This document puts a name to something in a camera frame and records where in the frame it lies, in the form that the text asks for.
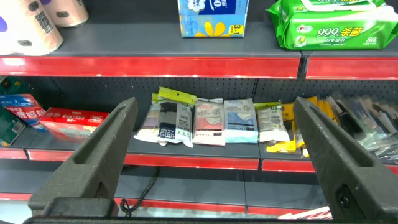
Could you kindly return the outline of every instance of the red shelf edge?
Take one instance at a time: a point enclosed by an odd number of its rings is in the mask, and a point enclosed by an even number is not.
[[[121,198],[115,198],[115,202],[119,205]],[[134,205],[137,199],[126,199],[129,205]],[[221,205],[210,203],[191,203],[191,202],[169,202],[161,200],[143,200],[141,203],[143,207],[155,208],[172,208],[172,209],[187,209],[187,210],[201,210],[212,212],[234,212],[244,213],[246,207],[244,205]]]
[[[32,194],[20,193],[0,193],[0,200],[18,200],[28,201]],[[114,201],[117,205],[120,204],[121,198],[115,198]],[[137,199],[127,198],[129,205],[134,205]],[[203,210],[212,212],[234,212],[244,213],[246,207],[244,205],[220,205],[209,203],[190,203],[190,202],[169,202],[161,200],[143,200],[142,207],[155,207],[155,208],[174,208],[174,209],[188,209],[188,210]]]
[[[219,157],[153,156],[127,154],[124,160],[129,165],[191,167],[210,169],[258,170],[258,159],[226,159]]]
[[[73,151],[27,149],[29,158],[34,161],[65,161]],[[225,159],[218,157],[153,156],[126,154],[126,165],[169,166],[210,169],[258,170],[258,159]]]
[[[0,148],[0,159],[27,159],[23,149]]]
[[[307,212],[309,210],[304,209],[294,209],[294,208],[274,208],[274,207],[255,207],[255,206],[248,206],[247,214],[250,215],[286,215],[291,213],[293,215]]]
[[[397,165],[386,165],[395,175],[398,175]],[[315,169],[311,161],[293,161],[278,159],[263,159],[261,164],[262,171],[273,172],[309,172],[314,173]]]
[[[310,57],[307,79],[398,80],[398,58]]]
[[[253,57],[2,57],[0,73],[66,77],[296,78],[299,63],[299,58]]]

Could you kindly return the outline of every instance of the black coiled cable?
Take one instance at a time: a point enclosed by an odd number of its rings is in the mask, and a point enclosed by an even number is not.
[[[140,206],[140,204],[142,203],[145,196],[148,194],[149,190],[154,186],[158,175],[159,175],[159,168],[156,167],[154,176],[150,180],[148,186],[145,188],[145,190],[139,196],[137,203],[132,208],[129,207],[129,204],[127,203],[127,200],[125,198],[120,201],[120,210],[126,214],[126,217],[131,217],[131,214],[135,210],[137,210],[137,208]]]

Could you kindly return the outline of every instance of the green packaging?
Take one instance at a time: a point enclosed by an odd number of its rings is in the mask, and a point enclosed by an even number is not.
[[[19,121],[8,110],[0,107],[0,143],[10,146],[18,135],[25,129],[25,124]]]
[[[384,0],[278,0],[268,12],[279,45],[292,50],[382,49],[398,32]]]

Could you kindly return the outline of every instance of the pegboard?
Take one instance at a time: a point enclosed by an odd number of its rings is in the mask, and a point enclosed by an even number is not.
[[[374,80],[259,80],[254,101],[282,100],[293,102],[296,97],[330,96],[340,92],[343,96],[376,96],[380,100],[398,103],[398,81]]]
[[[202,98],[253,98],[254,102],[282,100],[297,96],[326,97],[334,92],[345,96],[373,95],[398,103],[398,81],[374,80],[297,80],[243,78],[129,78],[129,77],[21,77],[35,96],[48,106],[111,112],[123,100],[136,97],[137,120],[145,118],[151,93],[160,86],[184,91]]]

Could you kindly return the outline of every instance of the blue box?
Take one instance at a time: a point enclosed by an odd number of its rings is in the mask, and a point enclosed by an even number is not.
[[[182,37],[243,37],[249,0],[178,0]]]

